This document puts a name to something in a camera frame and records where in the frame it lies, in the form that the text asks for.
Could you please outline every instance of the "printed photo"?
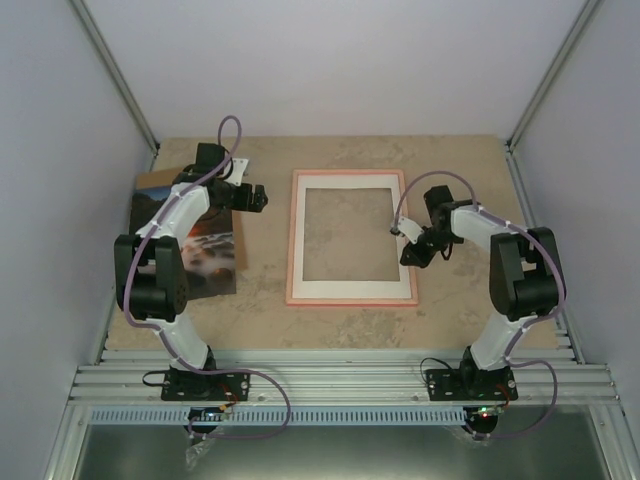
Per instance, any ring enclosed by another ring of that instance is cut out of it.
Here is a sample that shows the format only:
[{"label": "printed photo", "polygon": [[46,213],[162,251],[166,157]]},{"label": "printed photo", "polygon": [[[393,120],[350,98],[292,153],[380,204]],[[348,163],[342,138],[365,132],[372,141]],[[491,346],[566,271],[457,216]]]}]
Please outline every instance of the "printed photo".
[{"label": "printed photo", "polygon": [[[146,225],[168,198],[171,186],[137,190],[131,202],[129,233]],[[231,210],[210,208],[182,245],[189,299],[236,293],[236,262]]]}]

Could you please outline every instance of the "black mounting bracket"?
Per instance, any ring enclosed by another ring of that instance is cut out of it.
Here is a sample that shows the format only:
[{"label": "black mounting bracket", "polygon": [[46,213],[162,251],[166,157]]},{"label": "black mounting bracket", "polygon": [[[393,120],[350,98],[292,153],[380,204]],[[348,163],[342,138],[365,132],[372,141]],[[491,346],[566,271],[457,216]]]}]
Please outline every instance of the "black mounting bracket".
[{"label": "black mounting bracket", "polygon": [[[203,370],[216,370],[211,349]],[[248,374],[202,375],[169,367],[162,382],[160,398],[168,402],[242,402],[249,398],[250,388],[251,376]]]},{"label": "black mounting bracket", "polygon": [[427,392],[433,402],[446,401],[504,401],[501,385],[509,394],[509,400],[518,399],[518,389],[511,368],[480,370],[471,356],[471,349],[465,350],[460,368],[429,369],[424,372]]}]

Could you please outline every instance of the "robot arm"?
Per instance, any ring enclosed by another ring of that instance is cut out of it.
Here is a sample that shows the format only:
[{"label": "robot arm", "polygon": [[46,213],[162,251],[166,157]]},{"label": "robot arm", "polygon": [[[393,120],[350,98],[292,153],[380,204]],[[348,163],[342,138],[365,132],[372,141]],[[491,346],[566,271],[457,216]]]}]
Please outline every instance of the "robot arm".
[{"label": "robot arm", "polygon": [[[211,349],[196,333],[185,312],[188,282],[180,249],[198,219],[211,205],[240,211],[260,212],[268,199],[262,185],[242,183],[249,161],[233,159],[221,174],[182,194],[185,189],[219,165],[225,149],[216,144],[199,144],[196,163],[189,165],[174,180],[169,198],[155,216],[134,235],[121,235],[115,242],[116,298],[123,308],[124,288],[133,256],[140,241],[157,227],[147,245],[131,290],[129,309],[137,320],[156,325],[179,358],[202,370],[215,370]],[[175,197],[181,197],[162,218],[163,209]],[[176,360],[172,370],[184,371]]]},{"label": "robot arm", "polygon": [[[431,227],[400,217],[397,228],[392,228],[391,233],[409,240],[400,263],[425,268],[438,253],[448,260],[454,244],[469,240],[490,253],[489,293],[495,308],[480,337],[467,347],[457,380],[436,375],[429,389],[431,399],[493,398],[496,384],[509,385],[510,398],[517,399],[505,351],[524,324],[548,314],[557,305],[559,294],[552,272],[527,239],[496,223],[490,215],[483,215],[471,200],[454,201],[448,187],[432,188],[424,200]],[[528,233],[542,244],[560,270],[551,230],[534,228]]]}]

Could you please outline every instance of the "picture frame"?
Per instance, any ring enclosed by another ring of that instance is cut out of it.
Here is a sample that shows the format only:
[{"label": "picture frame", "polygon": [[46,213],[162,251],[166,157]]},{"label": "picture frame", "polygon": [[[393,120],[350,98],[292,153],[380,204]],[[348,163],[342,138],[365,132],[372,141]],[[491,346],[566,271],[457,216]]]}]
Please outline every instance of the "picture frame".
[{"label": "picture frame", "polygon": [[[289,226],[286,304],[290,306],[416,306],[418,290],[412,268],[400,265],[406,244],[396,237],[398,281],[304,280],[304,234],[308,189],[389,189],[395,212],[404,191],[404,174],[384,170],[295,170]],[[407,216],[406,203],[401,212]]]}]

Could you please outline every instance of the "white wall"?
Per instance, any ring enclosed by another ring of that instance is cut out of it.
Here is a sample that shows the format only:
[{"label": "white wall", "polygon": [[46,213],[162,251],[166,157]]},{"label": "white wall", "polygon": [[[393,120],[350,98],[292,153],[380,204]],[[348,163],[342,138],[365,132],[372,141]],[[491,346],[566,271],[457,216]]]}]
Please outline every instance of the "white wall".
[{"label": "white wall", "polygon": [[640,442],[640,2],[604,2],[518,148],[555,230],[587,358],[608,362]]},{"label": "white wall", "polygon": [[583,0],[88,0],[159,138],[506,138]]},{"label": "white wall", "polygon": [[0,14],[0,475],[42,478],[150,159],[67,2]]}]

